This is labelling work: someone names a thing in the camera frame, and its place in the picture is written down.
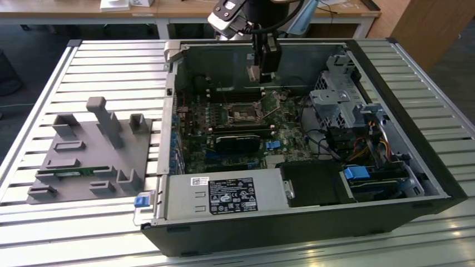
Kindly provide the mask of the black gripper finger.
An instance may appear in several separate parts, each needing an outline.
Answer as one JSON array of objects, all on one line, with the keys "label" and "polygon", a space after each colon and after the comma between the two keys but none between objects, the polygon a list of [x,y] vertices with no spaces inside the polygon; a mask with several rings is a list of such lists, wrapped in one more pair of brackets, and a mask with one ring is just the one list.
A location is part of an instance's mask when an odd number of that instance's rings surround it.
[{"label": "black gripper finger", "polygon": [[263,48],[263,35],[254,35],[254,65],[262,66],[262,48]]},{"label": "black gripper finger", "polygon": [[273,81],[273,73],[278,71],[282,58],[282,47],[277,33],[263,34],[259,45],[259,83]]}]

